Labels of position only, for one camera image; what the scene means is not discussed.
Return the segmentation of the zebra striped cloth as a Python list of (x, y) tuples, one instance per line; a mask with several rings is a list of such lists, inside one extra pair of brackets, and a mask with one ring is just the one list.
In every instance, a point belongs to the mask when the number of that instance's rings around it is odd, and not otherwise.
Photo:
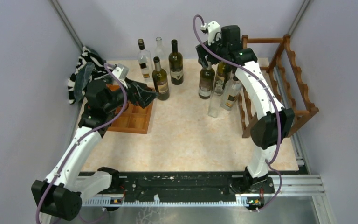
[(83, 46), (78, 57), (75, 71), (68, 79), (69, 104), (81, 101), (87, 91), (87, 85), (94, 80), (103, 80), (107, 84), (113, 83), (113, 78), (104, 68), (106, 60), (92, 48)]

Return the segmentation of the clear square spirit bottle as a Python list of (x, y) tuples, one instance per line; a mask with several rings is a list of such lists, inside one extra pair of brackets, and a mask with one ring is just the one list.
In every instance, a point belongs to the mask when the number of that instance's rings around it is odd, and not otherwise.
[(137, 59), (143, 79), (147, 83), (152, 83), (153, 65), (151, 62), (151, 53), (149, 50), (145, 48), (145, 43), (143, 39), (138, 39), (138, 47), (139, 47), (139, 53)]

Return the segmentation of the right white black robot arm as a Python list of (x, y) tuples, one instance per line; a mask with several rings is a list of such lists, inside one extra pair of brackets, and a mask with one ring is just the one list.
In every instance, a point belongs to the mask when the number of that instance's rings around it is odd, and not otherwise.
[(200, 29), (208, 39), (196, 46), (199, 63), (206, 67), (207, 62), (225, 62), (235, 67), (234, 77), (241, 82), (254, 105), (257, 122), (250, 128), (250, 136), (255, 150), (243, 180), (232, 186), (237, 192), (256, 192), (267, 181), (269, 165), (276, 159), (282, 140), (288, 136), (294, 111), (284, 108), (274, 95), (254, 51), (243, 47), (237, 25), (221, 27), (212, 21), (203, 23)]

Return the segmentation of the dark green wine bottle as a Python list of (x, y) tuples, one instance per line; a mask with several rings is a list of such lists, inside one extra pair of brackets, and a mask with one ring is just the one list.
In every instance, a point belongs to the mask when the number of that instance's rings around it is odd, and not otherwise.
[(208, 99), (211, 96), (215, 78), (215, 71), (211, 62), (207, 61), (207, 67), (200, 71), (200, 81), (198, 94), (202, 99)]

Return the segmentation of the dark wine bottle black cap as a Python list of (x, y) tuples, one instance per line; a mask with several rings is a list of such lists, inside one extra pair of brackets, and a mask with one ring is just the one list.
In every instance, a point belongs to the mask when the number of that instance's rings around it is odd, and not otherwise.
[(168, 56), (171, 82), (180, 85), (184, 81), (183, 56), (178, 51), (178, 41), (171, 40), (172, 52)]

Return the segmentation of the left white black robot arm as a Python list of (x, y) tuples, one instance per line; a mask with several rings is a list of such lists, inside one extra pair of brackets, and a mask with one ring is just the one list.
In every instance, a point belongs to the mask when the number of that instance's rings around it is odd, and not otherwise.
[(122, 190), (119, 172), (112, 168), (101, 167), (82, 182), (78, 182), (77, 177), (108, 126), (123, 114), (126, 105), (146, 108), (157, 96), (148, 85), (128, 78), (118, 82), (118, 89), (114, 91), (101, 79), (87, 84), (87, 103), (73, 140), (47, 177), (32, 184), (37, 204), (36, 223), (41, 223), (40, 213), (71, 221), (77, 217), (84, 201), (103, 191)]

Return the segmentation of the brown wooden wine rack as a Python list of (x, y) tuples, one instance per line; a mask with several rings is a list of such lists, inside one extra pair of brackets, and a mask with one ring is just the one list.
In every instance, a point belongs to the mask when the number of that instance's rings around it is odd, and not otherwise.
[[(294, 122), (288, 133), (288, 137), (295, 134), (302, 126), (304, 126), (316, 113), (319, 112), (319, 108), (312, 103), (308, 96), (308, 85), (302, 80), (301, 67), (296, 64), (296, 54), (290, 46), (290, 35), (285, 34), (282, 38), (249, 38), (247, 35), (241, 37), (243, 48), (246, 49), (251, 43), (277, 43), (278, 47), (274, 53), (274, 56), (268, 66), (260, 66), (262, 72), (265, 72), (272, 85), (272, 90), (278, 100), (282, 100), (282, 93), (285, 93), (285, 97), (289, 101), (289, 106), (294, 111)], [(298, 89), (302, 96), (302, 102), (305, 106), (304, 110), (298, 110), (296, 108), (296, 100), (292, 96), (293, 90), (290, 82), (286, 77), (286, 70), (282, 64), (282, 54), (286, 52), (289, 60), (289, 64), (293, 71), (293, 76), (296, 80)]]

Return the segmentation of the orange wooden compartment tray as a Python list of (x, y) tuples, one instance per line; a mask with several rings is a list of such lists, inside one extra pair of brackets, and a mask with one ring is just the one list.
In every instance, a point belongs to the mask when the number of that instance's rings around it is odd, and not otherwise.
[(147, 134), (153, 108), (151, 102), (146, 108), (127, 102), (124, 112), (108, 127), (110, 132)]

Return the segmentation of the green wine bottle silver neck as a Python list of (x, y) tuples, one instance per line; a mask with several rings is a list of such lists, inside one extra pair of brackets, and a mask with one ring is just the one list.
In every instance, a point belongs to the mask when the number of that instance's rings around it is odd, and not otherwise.
[(154, 87), (158, 92), (158, 99), (165, 101), (170, 96), (167, 72), (162, 68), (160, 58), (158, 56), (153, 58), (153, 62), (154, 70), (152, 72), (152, 79)]

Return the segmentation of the olive wine bottle grey cap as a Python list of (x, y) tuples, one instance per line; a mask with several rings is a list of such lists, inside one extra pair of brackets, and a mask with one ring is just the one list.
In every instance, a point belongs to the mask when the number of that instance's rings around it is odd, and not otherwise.
[(220, 62), (217, 65), (216, 76), (215, 76), (215, 87), (224, 89), (227, 81), (230, 79), (232, 75), (232, 66), (225, 63)]

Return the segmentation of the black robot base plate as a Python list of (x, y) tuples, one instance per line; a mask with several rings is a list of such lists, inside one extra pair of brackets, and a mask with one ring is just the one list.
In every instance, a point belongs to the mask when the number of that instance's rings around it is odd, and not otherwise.
[(239, 193), (275, 193), (272, 178), (246, 189), (243, 175), (243, 171), (122, 172), (115, 179), (115, 187), (102, 193), (124, 193), (124, 201), (129, 203), (152, 202), (155, 196), (163, 203), (233, 202)]

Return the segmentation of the grey blue cloth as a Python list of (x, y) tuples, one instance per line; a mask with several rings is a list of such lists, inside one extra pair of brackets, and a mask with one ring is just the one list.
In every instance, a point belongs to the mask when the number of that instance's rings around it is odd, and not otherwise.
[(85, 91), (89, 81), (92, 79), (92, 72), (94, 68), (95, 65), (92, 62), (87, 62), (83, 67), (77, 70), (73, 89), (75, 101), (83, 99), (83, 92)]

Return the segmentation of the slim clear glass bottle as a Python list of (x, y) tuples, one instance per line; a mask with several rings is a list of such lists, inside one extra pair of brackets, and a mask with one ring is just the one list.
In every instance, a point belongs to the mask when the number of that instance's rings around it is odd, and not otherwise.
[(212, 93), (210, 96), (210, 103), (208, 108), (208, 116), (217, 118), (220, 111), (221, 96), (224, 93), (223, 81), (219, 80), (214, 84)]

